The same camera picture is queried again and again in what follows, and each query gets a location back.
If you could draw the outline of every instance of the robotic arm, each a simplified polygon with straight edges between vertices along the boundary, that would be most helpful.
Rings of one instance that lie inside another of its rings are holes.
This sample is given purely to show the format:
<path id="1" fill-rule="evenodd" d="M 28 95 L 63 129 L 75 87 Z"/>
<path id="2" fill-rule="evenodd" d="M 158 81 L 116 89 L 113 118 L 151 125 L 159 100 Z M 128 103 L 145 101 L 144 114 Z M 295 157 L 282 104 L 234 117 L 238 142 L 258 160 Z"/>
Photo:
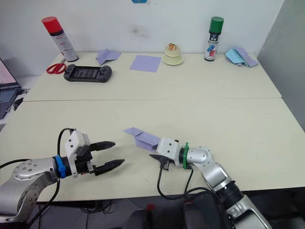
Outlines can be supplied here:
<path id="1" fill-rule="evenodd" d="M 25 222 L 42 190 L 60 178 L 71 175 L 76 178 L 78 174 L 85 173 L 97 176 L 121 165 L 124 159 L 110 161 L 100 167 L 91 163 L 91 151 L 108 149 L 114 145 L 114 142 L 107 141 L 90 144 L 86 134 L 72 130 L 65 144 L 67 156 L 31 159 L 19 164 L 11 178 L 0 186 L 0 223 Z"/>
<path id="2" fill-rule="evenodd" d="M 156 152 L 157 155 L 151 156 L 156 159 L 165 156 L 169 159 L 164 169 L 168 169 L 170 162 L 184 169 L 188 168 L 188 164 L 198 167 L 209 188 L 223 202 L 226 213 L 233 220 L 237 229 L 272 228 L 251 200 L 241 193 L 235 181 L 230 178 L 220 164 L 214 161 L 208 148 L 202 146 L 189 148 L 188 143 L 182 146 L 177 140 L 162 138 Z"/>

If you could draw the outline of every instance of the spray can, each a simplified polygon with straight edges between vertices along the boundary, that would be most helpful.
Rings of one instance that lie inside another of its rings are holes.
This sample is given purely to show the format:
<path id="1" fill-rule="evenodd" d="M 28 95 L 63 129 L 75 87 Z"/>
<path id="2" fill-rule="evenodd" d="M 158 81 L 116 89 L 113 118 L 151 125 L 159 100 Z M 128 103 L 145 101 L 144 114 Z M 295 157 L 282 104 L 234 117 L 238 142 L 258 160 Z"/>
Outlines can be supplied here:
<path id="1" fill-rule="evenodd" d="M 56 17 L 47 17 L 41 20 L 53 41 L 63 54 L 66 61 L 72 62 L 78 59 L 78 55 L 72 47 L 68 37 L 63 31 Z"/>
<path id="2" fill-rule="evenodd" d="M 214 61 L 215 55 L 217 53 L 218 42 L 223 28 L 224 19 L 221 17 L 212 17 L 210 29 L 209 29 L 209 39 L 205 49 L 204 59 L 206 61 Z"/>

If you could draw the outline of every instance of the laptop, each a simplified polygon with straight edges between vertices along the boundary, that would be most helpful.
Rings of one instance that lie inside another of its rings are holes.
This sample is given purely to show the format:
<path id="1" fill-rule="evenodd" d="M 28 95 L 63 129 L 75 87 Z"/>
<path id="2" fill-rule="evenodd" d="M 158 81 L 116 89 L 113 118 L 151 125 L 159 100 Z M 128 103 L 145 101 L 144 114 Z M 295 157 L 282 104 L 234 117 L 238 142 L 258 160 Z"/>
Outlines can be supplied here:
<path id="1" fill-rule="evenodd" d="M 10 110 L 20 88 L 20 85 L 0 59 L 0 119 L 3 119 Z"/>

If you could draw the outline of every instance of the red cap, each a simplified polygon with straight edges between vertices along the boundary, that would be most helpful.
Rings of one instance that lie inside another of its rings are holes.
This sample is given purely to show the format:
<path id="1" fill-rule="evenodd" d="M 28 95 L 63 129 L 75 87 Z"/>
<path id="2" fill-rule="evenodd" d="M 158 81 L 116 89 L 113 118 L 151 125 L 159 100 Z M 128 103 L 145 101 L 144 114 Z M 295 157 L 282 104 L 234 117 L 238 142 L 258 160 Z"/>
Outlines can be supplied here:
<path id="1" fill-rule="evenodd" d="M 62 27 L 56 17 L 47 17 L 42 19 L 41 21 L 49 33 L 56 33 L 62 31 Z"/>

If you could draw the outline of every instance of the white table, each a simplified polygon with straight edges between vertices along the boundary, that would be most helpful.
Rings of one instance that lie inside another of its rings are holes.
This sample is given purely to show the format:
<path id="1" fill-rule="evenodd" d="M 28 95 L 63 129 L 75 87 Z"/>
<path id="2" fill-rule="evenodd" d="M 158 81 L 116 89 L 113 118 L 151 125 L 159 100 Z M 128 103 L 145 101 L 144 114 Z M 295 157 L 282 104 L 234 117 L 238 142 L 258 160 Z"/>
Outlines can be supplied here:
<path id="1" fill-rule="evenodd" d="M 97 53 L 79 53 L 77 66 L 99 66 Z M 229 63 L 224 55 L 207 62 L 202 54 L 183 54 L 184 62 L 169 66 L 160 62 L 156 73 L 129 70 L 137 53 L 122 53 L 108 62 L 113 73 L 107 83 L 68 82 L 63 74 L 44 75 L 26 97 L 26 101 L 54 100 L 151 100 L 205 98 L 279 98 L 261 65 L 253 68 Z M 54 63 L 62 60 L 60 54 Z"/>
<path id="2" fill-rule="evenodd" d="M 97 177 L 63 179 L 57 201 L 158 195 L 159 163 L 123 132 L 133 126 L 192 147 L 209 147 L 241 190 L 305 186 L 305 133 L 281 98 L 25 102 L 0 132 L 0 161 L 54 156 L 60 130 L 76 127 L 92 143 L 117 144 L 93 153 L 94 164 L 126 161 Z M 0 183 L 15 166 L 0 170 Z M 189 173 L 171 166 L 163 173 L 161 189 L 181 194 Z M 196 169 L 190 188 L 198 186 L 206 184 Z M 54 190 L 54 185 L 47 187 L 39 201 L 49 200 Z"/>

